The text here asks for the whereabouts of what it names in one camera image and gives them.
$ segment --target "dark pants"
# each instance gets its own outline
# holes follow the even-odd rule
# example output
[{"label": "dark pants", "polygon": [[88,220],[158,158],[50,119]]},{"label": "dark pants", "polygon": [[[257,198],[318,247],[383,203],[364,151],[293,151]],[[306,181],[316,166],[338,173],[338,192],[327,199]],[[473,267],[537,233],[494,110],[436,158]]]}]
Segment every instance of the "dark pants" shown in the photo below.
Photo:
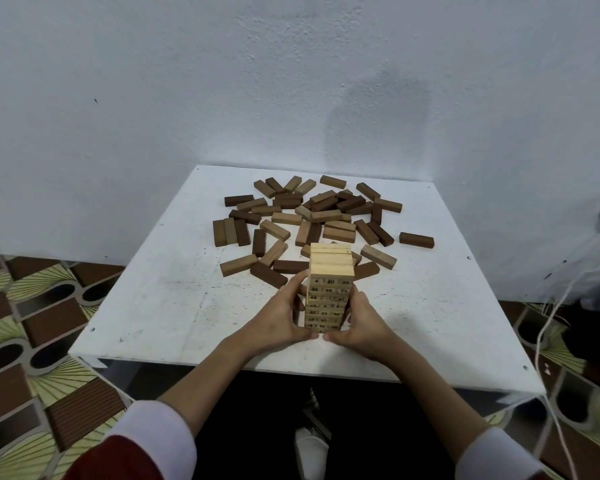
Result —
[{"label": "dark pants", "polygon": [[327,479],[454,477],[402,384],[242,371],[196,438],[194,479],[300,478],[294,437],[309,387],[331,431]]}]

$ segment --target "hand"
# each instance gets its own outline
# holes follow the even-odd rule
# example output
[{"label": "hand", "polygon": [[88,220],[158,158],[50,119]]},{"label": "hand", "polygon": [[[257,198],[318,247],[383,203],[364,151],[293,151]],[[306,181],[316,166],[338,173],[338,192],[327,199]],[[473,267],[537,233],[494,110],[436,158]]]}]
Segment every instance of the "hand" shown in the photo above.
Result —
[{"label": "hand", "polygon": [[358,291],[355,285],[351,287],[349,306],[351,307],[350,329],[328,331],[324,334],[324,339],[358,352],[368,359],[385,363],[395,350],[395,346],[404,342],[378,315],[376,309],[369,303],[367,295]]},{"label": "hand", "polygon": [[256,357],[277,347],[317,339],[318,332],[294,323],[295,303],[301,292],[301,284],[309,274],[302,271],[278,290],[254,318],[249,320],[229,339],[234,339],[237,346],[244,350],[248,357]]}]

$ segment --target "table top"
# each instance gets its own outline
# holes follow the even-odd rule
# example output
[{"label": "table top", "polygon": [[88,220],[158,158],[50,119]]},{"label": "table top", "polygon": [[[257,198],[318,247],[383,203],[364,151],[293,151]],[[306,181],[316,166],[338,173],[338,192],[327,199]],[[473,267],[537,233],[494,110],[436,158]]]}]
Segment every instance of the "table top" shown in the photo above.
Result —
[{"label": "table top", "polygon": [[[214,247],[212,221],[227,217],[232,209],[224,206],[223,198],[242,194],[259,198],[254,181],[274,177],[285,185],[294,175],[303,181],[320,180],[320,174],[312,173],[197,166],[70,354],[199,364],[275,292],[248,271],[222,277],[220,263],[251,253],[250,246]],[[382,226],[396,242],[388,248],[374,246],[397,258],[397,264],[391,271],[381,267],[376,276],[356,282],[391,328],[454,387],[544,393],[435,185],[340,178],[355,194],[356,185],[365,182],[382,198],[404,204],[400,214],[383,212]],[[331,188],[318,183],[305,198]],[[368,221],[369,216],[354,220],[358,218]],[[292,233],[282,259],[305,260],[294,245],[298,227],[281,226]],[[436,245],[424,249],[400,244],[400,232],[432,236]],[[267,248],[272,243],[273,237],[267,236]],[[364,244],[357,234],[352,250],[359,252]],[[260,356],[247,369],[397,380],[384,366],[321,338]]]}]

